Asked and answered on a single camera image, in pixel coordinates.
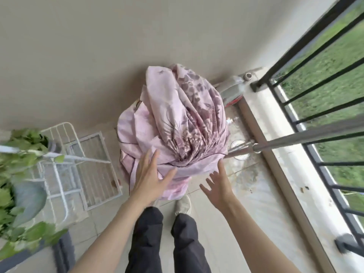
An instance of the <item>pant leg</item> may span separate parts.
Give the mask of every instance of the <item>pant leg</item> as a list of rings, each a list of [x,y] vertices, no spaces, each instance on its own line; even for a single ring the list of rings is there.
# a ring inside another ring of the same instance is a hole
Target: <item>pant leg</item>
[[[196,221],[186,214],[179,214],[173,224],[175,273],[211,273],[205,250],[198,241]]]
[[[159,247],[163,215],[156,207],[148,207],[135,223],[129,263],[125,273],[162,273]]]

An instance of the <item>drying rack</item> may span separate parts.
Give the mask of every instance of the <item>drying rack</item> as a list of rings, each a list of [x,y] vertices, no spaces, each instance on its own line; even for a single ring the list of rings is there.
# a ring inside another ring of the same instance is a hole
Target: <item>drying rack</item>
[[[40,182],[47,192],[46,205],[27,225],[39,221],[55,223],[57,228],[81,221],[87,211],[122,195],[102,133],[78,138],[72,124],[65,122],[41,131],[61,144],[61,153],[48,152],[30,167],[26,179]],[[17,153],[18,148],[0,146],[0,152]],[[64,155],[62,163],[54,161]]]

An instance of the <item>person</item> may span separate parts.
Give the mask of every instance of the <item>person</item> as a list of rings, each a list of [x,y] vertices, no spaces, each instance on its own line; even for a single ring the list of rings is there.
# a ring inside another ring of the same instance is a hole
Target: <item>person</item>
[[[141,157],[136,172],[136,183],[127,201],[121,205],[114,219],[75,264],[71,273],[114,272],[134,227],[129,264],[126,273],[161,273],[159,246],[162,235],[161,212],[152,206],[176,169],[167,173],[163,180],[157,177],[155,151]],[[252,273],[300,273],[294,264],[271,242],[266,234],[249,216],[235,197],[224,163],[218,162],[218,172],[206,179],[210,189],[200,184],[210,202],[227,220],[235,239]],[[176,219],[171,234],[174,237],[175,273],[210,273],[203,246],[198,241],[197,226],[190,216],[191,202],[188,196],[177,201]]]

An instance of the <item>hand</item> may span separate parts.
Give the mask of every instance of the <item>hand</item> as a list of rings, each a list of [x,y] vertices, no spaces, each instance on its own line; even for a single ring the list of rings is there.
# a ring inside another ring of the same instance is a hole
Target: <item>hand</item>
[[[219,172],[214,171],[210,174],[210,179],[206,178],[207,184],[210,186],[211,190],[205,188],[202,184],[200,184],[201,190],[206,194],[207,198],[210,202],[222,212],[229,201],[235,199],[235,195],[231,188],[230,181],[226,175],[224,162],[222,159],[217,163],[217,168]]]
[[[130,198],[137,199],[144,208],[163,194],[177,172],[177,169],[171,169],[163,180],[159,180],[157,176],[157,159],[160,151],[156,150],[149,162],[150,153],[149,149],[140,158],[136,169],[135,185],[130,193]]]

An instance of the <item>person's left hand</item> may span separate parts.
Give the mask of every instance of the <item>person's left hand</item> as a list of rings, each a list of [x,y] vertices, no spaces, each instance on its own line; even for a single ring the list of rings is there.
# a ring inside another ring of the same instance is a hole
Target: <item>person's left hand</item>
[[[135,185],[130,193],[130,197],[138,199],[138,202],[142,203],[143,207],[147,207],[162,195],[177,172],[176,168],[171,169],[162,180],[159,180],[157,176],[157,159],[160,151],[156,150],[149,162],[150,153],[151,150],[149,149],[140,158],[136,169]]]

